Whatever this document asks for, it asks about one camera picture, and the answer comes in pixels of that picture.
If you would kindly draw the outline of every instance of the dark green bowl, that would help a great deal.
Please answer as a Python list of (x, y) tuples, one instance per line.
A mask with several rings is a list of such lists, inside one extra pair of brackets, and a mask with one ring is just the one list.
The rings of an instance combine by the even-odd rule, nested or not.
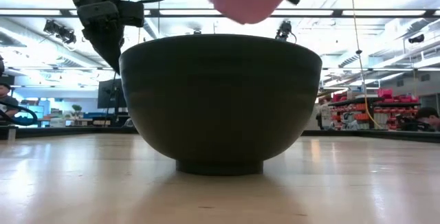
[(321, 71), (311, 50), (229, 34), (162, 38), (120, 58), (129, 113), (177, 169), (203, 175), (261, 172), (307, 124)]

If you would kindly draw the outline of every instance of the potted plant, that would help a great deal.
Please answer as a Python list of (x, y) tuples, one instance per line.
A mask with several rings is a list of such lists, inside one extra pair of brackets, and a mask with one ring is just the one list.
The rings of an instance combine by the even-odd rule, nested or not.
[(74, 110), (74, 112), (72, 113), (74, 119), (78, 119), (80, 117), (81, 110), (83, 108), (80, 105), (78, 105), (78, 104), (73, 104), (71, 107)]

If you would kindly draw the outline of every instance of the ceiling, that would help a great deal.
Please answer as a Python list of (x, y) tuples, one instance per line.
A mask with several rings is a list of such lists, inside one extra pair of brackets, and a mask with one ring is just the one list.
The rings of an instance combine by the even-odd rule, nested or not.
[[(440, 0), (354, 0), (356, 9), (437, 9)], [(14, 9), (74, 9), (72, 0), (0, 0), (0, 10)], [(146, 9), (211, 9), (208, 0), (165, 0), (161, 3), (145, 5)], [(283, 9), (351, 9), (352, 0), (301, 0), (298, 6), (283, 2)], [(77, 43), (67, 47), (52, 36), (43, 32), (46, 20), (53, 19), (75, 31)], [(297, 44), (312, 49), (321, 55), (324, 70), (322, 85), (334, 87), (357, 84), (360, 79), (359, 60), (355, 54), (358, 49), (357, 38), (362, 49), (364, 67), (408, 68), (413, 63), (422, 67), (436, 67), (437, 47), (440, 46), (439, 22), (437, 19), (357, 19), (348, 18), (269, 18), (255, 25), (239, 25), (222, 17), (168, 17), (146, 18), (151, 28), (126, 27), (126, 43), (122, 51), (143, 41), (152, 40), (152, 34), (161, 38), (192, 34), (201, 30), (203, 34), (248, 34), (274, 38), (283, 20), (290, 20)], [(5, 58), (6, 67), (14, 67), (8, 73), (16, 76), (27, 76), (35, 84), (47, 85), (97, 85), (99, 80), (113, 78), (108, 64), (93, 50), (90, 43), (82, 36), (82, 25), (78, 18), (45, 18), (42, 16), (1, 16), (1, 33), (14, 39), (17, 44), (0, 47), (0, 54)], [(408, 38), (424, 34), (422, 43), (410, 44)], [(289, 42), (294, 43), (293, 36)], [(40, 67), (24, 69), (23, 67)], [(367, 79), (381, 79), (396, 74), (395, 71), (375, 71)]]

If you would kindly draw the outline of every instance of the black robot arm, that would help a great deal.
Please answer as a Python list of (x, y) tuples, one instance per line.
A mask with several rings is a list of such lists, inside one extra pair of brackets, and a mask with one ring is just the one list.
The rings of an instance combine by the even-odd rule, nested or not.
[(84, 37), (95, 51), (119, 73), (124, 26), (143, 27), (144, 5), (123, 0), (73, 0)]

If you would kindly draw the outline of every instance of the bowl base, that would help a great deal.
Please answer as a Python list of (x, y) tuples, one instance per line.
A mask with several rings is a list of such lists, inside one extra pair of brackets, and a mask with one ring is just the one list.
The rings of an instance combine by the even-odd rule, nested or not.
[(176, 161), (176, 170), (205, 176), (241, 176), (263, 173), (263, 162), (246, 164), (205, 164), (201, 162)]

